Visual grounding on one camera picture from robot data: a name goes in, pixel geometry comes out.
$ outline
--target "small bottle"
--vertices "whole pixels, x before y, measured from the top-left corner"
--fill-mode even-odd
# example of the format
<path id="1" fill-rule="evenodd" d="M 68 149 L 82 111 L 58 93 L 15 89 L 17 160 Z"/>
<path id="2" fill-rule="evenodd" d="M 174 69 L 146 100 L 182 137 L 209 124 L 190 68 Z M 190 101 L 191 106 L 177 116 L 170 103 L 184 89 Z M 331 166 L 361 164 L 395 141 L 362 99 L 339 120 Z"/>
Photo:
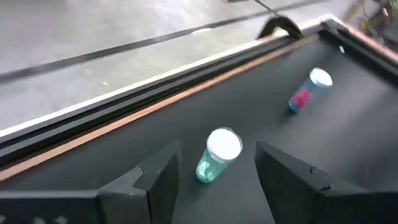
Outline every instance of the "small bottle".
<path id="1" fill-rule="evenodd" d="M 214 130 L 199 160 L 196 175 L 200 182 L 213 182 L 242 151 L 241 138 L 229 128 Z"/>
<path id="2" fill-rule="evenodd" d="M 298 92 L 289 100 L 290 109 L 298 113 L 317 97 L 324 89 L 333 85 L 331 76 L 320 68 L 314 68 L 310 77 L 301 86 Z"/>

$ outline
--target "pink label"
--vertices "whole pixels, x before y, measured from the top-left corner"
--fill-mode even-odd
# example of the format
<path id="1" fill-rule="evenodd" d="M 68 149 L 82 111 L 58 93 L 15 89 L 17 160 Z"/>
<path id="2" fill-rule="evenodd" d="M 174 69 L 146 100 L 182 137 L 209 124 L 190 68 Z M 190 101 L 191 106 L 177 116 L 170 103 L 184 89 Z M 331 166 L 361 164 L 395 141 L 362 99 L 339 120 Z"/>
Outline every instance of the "pink label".
<path id="1" fill-rule="evenodd" d="M 312 93 L 304 89 L 293 97 L 293 103 L 298 109 L 302 109 L 311 100 Z"/>

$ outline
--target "black table surface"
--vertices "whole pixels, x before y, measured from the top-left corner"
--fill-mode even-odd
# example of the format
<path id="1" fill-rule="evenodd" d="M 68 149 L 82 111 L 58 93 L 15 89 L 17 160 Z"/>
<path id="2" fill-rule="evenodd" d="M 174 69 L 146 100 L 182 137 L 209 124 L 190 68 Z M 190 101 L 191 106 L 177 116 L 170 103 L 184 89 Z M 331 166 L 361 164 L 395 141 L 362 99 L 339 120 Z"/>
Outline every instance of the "black table surface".
<path id="1" fill-rule="evenodd" d="M 300 114 L 289 113 L 289 98 L 314 67 L 332 76 L 332 88 Z M 98 189 L 179 139 L 182 177 L 173 223 L 273 223 L 254 165 L 256 141 L 367 189 L 396 190 L 397 115 L 394 85 L 338 46 L 316 40 L 34 167 L 0 189 Z M 241 136 L 243 151 L 214 183 L 201 184 L 195 167 L 206 138 L 223 126 Z"/>

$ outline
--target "white cap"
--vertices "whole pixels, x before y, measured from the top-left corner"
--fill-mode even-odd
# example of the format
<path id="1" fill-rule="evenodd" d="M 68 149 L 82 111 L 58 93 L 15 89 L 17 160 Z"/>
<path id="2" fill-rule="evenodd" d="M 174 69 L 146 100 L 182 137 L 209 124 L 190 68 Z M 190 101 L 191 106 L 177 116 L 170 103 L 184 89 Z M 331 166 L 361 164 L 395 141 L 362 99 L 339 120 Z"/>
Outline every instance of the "white cap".
<path id="1" fill-rule="evenodd" d="M 333 85 L 331 76 L 320 68 L 314 68 L 310 72 L 311 81 L 319 87 L 328 88 Z"/>
<path id="2" fill-rule="evenodd" d="M 242 151 L 241 138 L 229 128 L 214 130 L 207 139 L 207 150 L 218 162 L 229 162 Z"/>

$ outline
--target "concrete floor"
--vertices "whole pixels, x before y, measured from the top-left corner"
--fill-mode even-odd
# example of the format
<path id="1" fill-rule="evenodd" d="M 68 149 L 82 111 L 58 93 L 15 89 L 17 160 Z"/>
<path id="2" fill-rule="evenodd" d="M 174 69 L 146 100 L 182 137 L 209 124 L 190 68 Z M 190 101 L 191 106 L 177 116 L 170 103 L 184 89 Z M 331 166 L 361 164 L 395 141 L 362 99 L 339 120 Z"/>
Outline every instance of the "concrete floor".
<path id="1" fill-rule="evenodd" d="M 302 2 L 262 1 L 272 9 Z M 342 17 L 348 7 L 348 0 L 329 0 L 280 13 L 300 23 L 325 13 Z M 221 0 L 5 0 L 0 2 L 0 12 L 1 76 L 267 10 L 255 1 L 225 4 Z M 0 83 L 0 129 L 249 42 L 269 15 Z"/>

